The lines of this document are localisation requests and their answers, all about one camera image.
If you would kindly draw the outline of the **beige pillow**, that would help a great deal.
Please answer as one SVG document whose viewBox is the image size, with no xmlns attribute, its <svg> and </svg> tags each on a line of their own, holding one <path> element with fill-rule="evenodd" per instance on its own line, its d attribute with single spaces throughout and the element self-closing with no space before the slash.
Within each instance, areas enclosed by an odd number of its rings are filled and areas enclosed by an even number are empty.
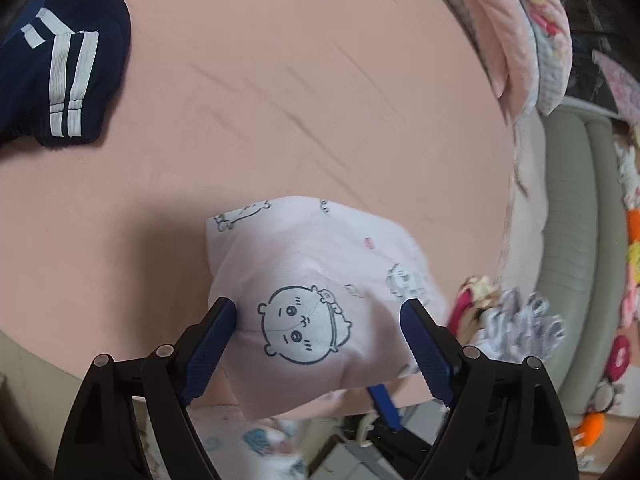
<svg viewBox="0 0 640 480">
<path fill-rule="evenodd" d="M 544 253 L 546 133 L 536 110 L 522 116 L 513 133 L 510 197 L 496 279 L 502 289 L 518 288 L 526 297 L 535 290 Z"/>
</svg>

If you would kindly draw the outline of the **green bed headboard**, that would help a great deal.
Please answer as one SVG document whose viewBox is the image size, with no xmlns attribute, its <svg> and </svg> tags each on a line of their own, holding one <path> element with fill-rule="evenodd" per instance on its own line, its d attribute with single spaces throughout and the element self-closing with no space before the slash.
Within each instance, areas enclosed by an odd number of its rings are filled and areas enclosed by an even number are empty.
<svg viewBox="0 0 640 480">
<path fill-rule="evenodd" d="M 588 323 L 597 267 L 598 163 L 594 142 L 613 136 L 610 118 L 561 106 L 544 118 L 548 219 L 536 291 L 550 312 L 562 316 L 566 335 L 546 367 L 571 425 L 587 400 L 596 374 L 588 370 L 590 352 L 582 342 Z"/>
</svg>

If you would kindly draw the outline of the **plush toys on headboard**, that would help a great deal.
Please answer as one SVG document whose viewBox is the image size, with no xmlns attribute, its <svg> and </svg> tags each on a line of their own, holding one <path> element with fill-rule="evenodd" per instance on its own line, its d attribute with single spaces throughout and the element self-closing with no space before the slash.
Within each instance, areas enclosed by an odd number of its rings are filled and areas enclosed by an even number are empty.
<svg viewBox="0 0 640 480">
<path fill-rule="evenodd" d="M 620 156 L 634 158 L 612 136 L 594 142 L 598 163 L 598 252 L 589 318 L 582 342 L 596 374 L 579 410 L 579 468 L 600 474 L 631 437 L 639 417 L 639 282 L 629 261 L 628 211 Z"/>
</svg>

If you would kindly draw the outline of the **pink cartoon pajama pants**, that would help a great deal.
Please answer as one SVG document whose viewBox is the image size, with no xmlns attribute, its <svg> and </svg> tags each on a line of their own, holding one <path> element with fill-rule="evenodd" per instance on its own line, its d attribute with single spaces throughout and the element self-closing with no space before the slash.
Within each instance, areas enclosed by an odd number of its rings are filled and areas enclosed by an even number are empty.
<svg viewBox="0 0 640 480">
<path fill-rule="evenodd" d="M 399 326 L 448 304 L 399 224 L 315 197 L 263 200 L 206 222 L 212 298 L 238 312 L 222 367 L 244 415 L 285 414 L 418 369 Z"/>
</svg>

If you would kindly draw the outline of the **fluffy cartoon pajama leg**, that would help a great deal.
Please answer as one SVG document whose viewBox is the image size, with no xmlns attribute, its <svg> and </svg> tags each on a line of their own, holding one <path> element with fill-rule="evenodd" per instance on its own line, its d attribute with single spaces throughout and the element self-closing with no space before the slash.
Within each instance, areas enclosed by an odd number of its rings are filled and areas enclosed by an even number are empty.
<svg viewBox="0 0 640 480">
<path fill-rule="evenodd" d="M 247 420 L 234 405 L 190 408 L 188 415 L 206 456 L 224 479 L 306 479 L 300 420 Z"/>
</svg>

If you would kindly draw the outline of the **pink bed sheet mattress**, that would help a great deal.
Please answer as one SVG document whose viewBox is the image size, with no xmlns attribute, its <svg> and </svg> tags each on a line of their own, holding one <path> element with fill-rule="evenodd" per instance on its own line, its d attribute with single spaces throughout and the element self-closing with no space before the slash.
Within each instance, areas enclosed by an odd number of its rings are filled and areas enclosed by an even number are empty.
<svg viewBox="0 0 640 480">
<path fill-rule="evenodd" d="M 442 0 L 125 0 L 100 136 L 1 150 L 1 328 L 79 374 L 206 307 L 205 221 L 307 195 L 403 224 L 452 296 L 498 268 L 511 130 Z"/>
</svg>

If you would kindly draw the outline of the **navy striped garment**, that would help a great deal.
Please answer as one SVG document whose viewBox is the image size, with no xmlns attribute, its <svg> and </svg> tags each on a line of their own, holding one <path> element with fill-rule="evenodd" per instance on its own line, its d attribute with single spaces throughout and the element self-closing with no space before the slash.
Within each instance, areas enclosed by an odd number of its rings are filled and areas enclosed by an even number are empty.
<svg viewBox="0 0 640 480">
<path fill-rule="evenodd" d="M 1 142 L 96 142 L 130 40 L 124 0 L 30 0 L 1 45 Z"/>
</svg>

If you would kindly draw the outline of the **pink folded quilt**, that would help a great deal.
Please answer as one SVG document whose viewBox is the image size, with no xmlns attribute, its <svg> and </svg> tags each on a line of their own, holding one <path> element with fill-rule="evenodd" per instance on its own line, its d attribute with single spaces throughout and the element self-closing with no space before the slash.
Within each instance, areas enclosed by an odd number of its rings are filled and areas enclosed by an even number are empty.
<svg viewBox="0 0 640 480">
<path fill-rule="evenodd" d="M 573 64 L 560 0 L 445 0 L 480 57 L 503 114 L 548 115 L 561 103 Z"/>
</svg>

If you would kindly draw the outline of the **pile of folded clothes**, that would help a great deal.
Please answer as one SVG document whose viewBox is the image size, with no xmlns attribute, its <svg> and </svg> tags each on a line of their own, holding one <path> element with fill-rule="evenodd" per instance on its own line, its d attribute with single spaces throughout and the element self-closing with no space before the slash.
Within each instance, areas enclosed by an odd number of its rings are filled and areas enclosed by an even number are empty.
<svg viewBox="0 0 640 480">
<path fill-rule="evenodd" d="M 565 339 L 565 322 L 550 312 L 547 298 L 518 288 L 502 290 L 486 276 L 471 276 L 460 287 L 447 328 L 462 346 L 475 346 L 489 359 L 547 361 Z"/>
</svg>

